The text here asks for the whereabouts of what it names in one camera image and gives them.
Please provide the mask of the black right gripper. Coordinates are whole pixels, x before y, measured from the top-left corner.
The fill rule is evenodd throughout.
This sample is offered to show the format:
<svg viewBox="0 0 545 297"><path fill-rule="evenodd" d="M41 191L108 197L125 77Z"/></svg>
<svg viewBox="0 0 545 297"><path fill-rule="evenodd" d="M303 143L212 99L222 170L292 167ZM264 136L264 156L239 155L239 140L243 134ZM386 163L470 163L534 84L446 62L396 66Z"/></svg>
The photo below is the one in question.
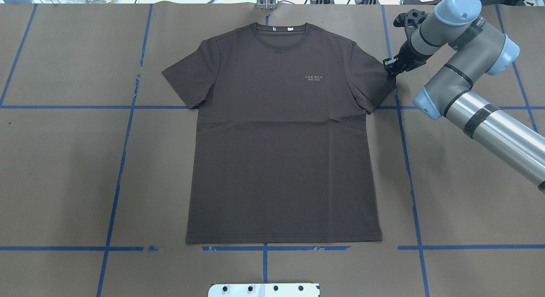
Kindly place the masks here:
<svg viewBox="0 0 545 297"><path fill-rule="evenodd" d="M428 55L418 52L410 40L405 41L393 58L383 59L383 66L390 79L426 64Z"/></svg>

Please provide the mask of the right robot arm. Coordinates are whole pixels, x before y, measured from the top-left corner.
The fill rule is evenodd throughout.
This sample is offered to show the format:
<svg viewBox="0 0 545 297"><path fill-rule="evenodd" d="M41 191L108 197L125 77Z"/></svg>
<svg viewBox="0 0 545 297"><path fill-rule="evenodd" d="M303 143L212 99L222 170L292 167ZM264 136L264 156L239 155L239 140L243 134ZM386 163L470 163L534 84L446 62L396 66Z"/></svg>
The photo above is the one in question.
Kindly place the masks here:
<svg viewBox="0 0 545 297"><path fill-rule="evenodd" d="M544 138L473 91L481 76L512 65L519 46L480 15L480 0L441 0L432 13L412 9L393 22L407 40L383 60L392 78L426 64L444 45L455 54L420 89L414 105L432 120L447 118L540 191L545 184Z"/></svg>

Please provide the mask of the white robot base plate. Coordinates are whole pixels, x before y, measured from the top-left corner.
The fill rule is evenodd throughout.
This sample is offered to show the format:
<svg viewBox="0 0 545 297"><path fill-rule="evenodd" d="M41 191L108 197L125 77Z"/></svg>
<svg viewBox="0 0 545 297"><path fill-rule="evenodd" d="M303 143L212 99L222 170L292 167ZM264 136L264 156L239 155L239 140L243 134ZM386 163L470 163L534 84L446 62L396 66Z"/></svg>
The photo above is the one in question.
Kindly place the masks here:
<svg viewBox="0 0 545 297"><path fill-rule="evenodd" d="M209 297L320 297L317 283L231 283L212 285Z"/></svg>

